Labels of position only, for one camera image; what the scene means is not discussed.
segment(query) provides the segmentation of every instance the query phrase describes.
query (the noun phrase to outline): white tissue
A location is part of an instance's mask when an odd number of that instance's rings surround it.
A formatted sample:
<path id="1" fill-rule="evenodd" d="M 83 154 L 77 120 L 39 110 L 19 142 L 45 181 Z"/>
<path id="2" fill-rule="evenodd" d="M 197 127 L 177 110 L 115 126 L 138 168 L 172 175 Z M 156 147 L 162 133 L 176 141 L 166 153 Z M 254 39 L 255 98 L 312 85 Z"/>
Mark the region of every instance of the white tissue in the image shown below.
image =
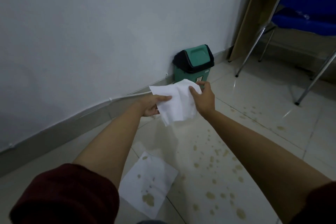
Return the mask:
<path id="1" fill-rule="evenodd" d="M 196 83 L 187 79 L 167 86 L 149 86 L 154 95 L 173 97 L 167 102 L 157 104 L 157 109 L 166 126 L 173 121 L 187 120 L 196 115 L 195 101 L 189 91 L 189 86 L 192 86 L 198 94 L 202 93 L 201 88 Z"/>
<path id="2" fill-rule="evenodd" d="M 155 219 L 178 171 L 144 152 L 119 186 L 119 195 L 135 209 Z"/>

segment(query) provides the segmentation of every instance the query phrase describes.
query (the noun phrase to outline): sleeve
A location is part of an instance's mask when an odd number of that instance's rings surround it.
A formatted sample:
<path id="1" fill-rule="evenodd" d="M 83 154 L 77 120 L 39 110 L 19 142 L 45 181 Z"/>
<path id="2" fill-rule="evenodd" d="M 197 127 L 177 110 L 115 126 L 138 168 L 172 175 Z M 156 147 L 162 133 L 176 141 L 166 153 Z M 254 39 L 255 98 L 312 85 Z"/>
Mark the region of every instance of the sleeve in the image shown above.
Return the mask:
<path id="1" fill-rule="evenodd" d="M 37 175 L 10 212 L 13 224 L 113 223 L 119 194 L 110 180 L 64 164 Z"/>
<path id="2" fill-rule="evenodd" d="M 306 205 L 290 222 L 331 223 L 336 212 L 336 182 L 331 182 L 310 192 Z"/>

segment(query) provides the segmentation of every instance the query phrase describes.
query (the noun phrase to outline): wooden panel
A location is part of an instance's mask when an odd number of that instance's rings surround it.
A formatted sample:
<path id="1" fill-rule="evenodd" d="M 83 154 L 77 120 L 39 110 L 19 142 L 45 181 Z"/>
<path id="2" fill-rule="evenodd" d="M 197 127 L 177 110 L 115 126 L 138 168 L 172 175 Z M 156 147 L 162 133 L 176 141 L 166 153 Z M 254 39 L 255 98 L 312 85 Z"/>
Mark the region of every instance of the wooden panel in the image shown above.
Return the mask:
<path id="1" fill-rule="evenodd" d="M 229 61 L 248 54 L 263 25 L 270 22 L 278 2 L 279 0 L 250 0 Z"/>

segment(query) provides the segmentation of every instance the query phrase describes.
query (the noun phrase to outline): hand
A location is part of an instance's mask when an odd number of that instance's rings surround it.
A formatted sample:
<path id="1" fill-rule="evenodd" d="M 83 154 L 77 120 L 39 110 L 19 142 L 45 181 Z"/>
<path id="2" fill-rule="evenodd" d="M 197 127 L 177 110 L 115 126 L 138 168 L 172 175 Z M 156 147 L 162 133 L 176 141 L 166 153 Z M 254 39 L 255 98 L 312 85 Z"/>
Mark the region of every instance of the hand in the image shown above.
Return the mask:
<path id="1" fill-rule="evenodd" d="M 141 108 L 142 116 L 148 117 L 155 114 L 159 114 L 157 102 L 171 100 L 172 96 L 160 96 L 149 94 L 137 101 Z"/>
<path id="2" fill-rule="evenodd" d="M 215 95 L 209 82 L 200 81 L 196 82 L 196 84 L 204 86 L 203 89 L 201 88 L 202 94 L 198 94 L 192 86 L 189 86 L 189 90 L 194 98 L 197 111 L 206 119 L 206 116 L 215 110 Z"/>

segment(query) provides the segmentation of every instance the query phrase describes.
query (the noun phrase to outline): person's right arm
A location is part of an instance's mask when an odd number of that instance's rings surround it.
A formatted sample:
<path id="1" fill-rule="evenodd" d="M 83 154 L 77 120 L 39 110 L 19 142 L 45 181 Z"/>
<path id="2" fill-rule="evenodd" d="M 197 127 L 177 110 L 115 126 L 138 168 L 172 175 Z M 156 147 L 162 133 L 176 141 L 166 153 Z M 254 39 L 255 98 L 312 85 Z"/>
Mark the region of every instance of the person's right arm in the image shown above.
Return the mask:
<path id="1" fill-rule="evenodd" d="M 198 112 L 245 167 L 281 221 L 290 222 L 304 208 L 308 194 L 331 180 L 281 146 L 216 111 L 210 83 L 198 84 L 204 86 L 202 94 L 190 89 Z"/>

